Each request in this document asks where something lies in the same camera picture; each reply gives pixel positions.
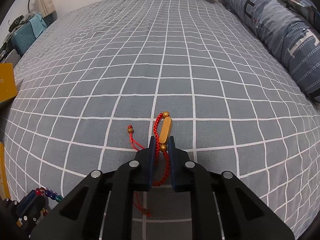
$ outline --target bed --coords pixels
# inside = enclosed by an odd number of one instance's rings
[[[0,119],[12,198],[117,169],[135,155],[127,126],[147,146],[169,111],[177,148],[236,174],[296,238],[319,211],[319,109],[221,3],[100,1],[53,23],[14,71]],[[152,215],[134,209],[132,239],[191,239],[188,194],[169,180],[140,198]]]

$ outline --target beaded bracelet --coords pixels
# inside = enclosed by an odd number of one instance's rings
[[[45,189],[44,187],[36,188],[36,195],[42,195],[42,194],[44,194],[48,198],[51,198],[52,200],[57,201],[58,203],[63,199],[61,195],[54,193],[52,190],[49,190],[48,188],[47,189]]]

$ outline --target red string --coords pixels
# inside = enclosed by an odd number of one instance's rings
[[[153,125],[153,133],[154,133],[155,138],[156,138],[155,166],[157,166],[158,163],[159,163],[160,143],[159,143],[159,135],[158,135],[158,131],[157,131],[157,130],[158,130],[158,125],[159,125],[161,119],[162,119],[162,113],[160,113],[160,114],[158,115],[158,117],[156,118],[156,121],[155,121],[155,123],[154,123],[154,125]],[[135,139],[133,139],[132,134],[133,134],[132,132],[129,133],[131,146],[132,146],[134,149],[136,149],[137,151],[139,151],[139,149],[135,146],[135,144],[136,144],[137,146],[139,146],[141,149],[144,149],[144,147],[143,147],[142,145],[140,145]],[[167,181],[167,179],[168,179],[168,177],[169,177],[169,174],[170,174],[169,155],[168,155],[168,153],[165,151],[165,152],[163,152],[163,156],[164,156],[164,159],[165,159],[164,175],[163,175],[163,177],[162,177],[161,180],[159,180],[159,181],[154,181],[154,182],[153,182],[152,185],[155,186],[155,187],[159,187],[159,186],[163,185],[163,184]],[[151,215],[150,212],[149,212],[148,210],[144,209],[144,208],[141,206],[140,201],[139,201],[138,193],[135,191],[134,194],[135,194],[135,197],[136,197],[136,199],[137,199],[137,203],[138,203],[138,204],[133,203],[133,205],[134,205],[138,210],[140,210],[141,213],[146,214],[147,217],[150,217],[150,215]]]

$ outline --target blue cloth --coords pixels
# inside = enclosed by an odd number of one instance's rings
[[[47,25],[42,19],[41,13],[37,13],[33,18],[31,18],[30,23],[36,38],[38,38],[47,28]]]
[[[225,0],[300,89],[320,102],[320,37],[301,15],[281,0]]]

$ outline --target silver screw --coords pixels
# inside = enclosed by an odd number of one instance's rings
[[[233,174],[230,171],[226,171],[223,173],[223,177],[225,177],[226,179],[232,179]]]
[[[129,166],[130,167],[138,167],[139,166],[139,162],[138,161],[136,161],[136,160],[133,160],[133,161],[130,161],[129,162]]]
[[[194,166],[196,166],[194,162],[186,162],[184,165],[185,165],[187,168],[194,168]]]
[[[91,172],[91,177],[93,178],[98,178],[101,175],[101,171],[95,170],[93,172]]]

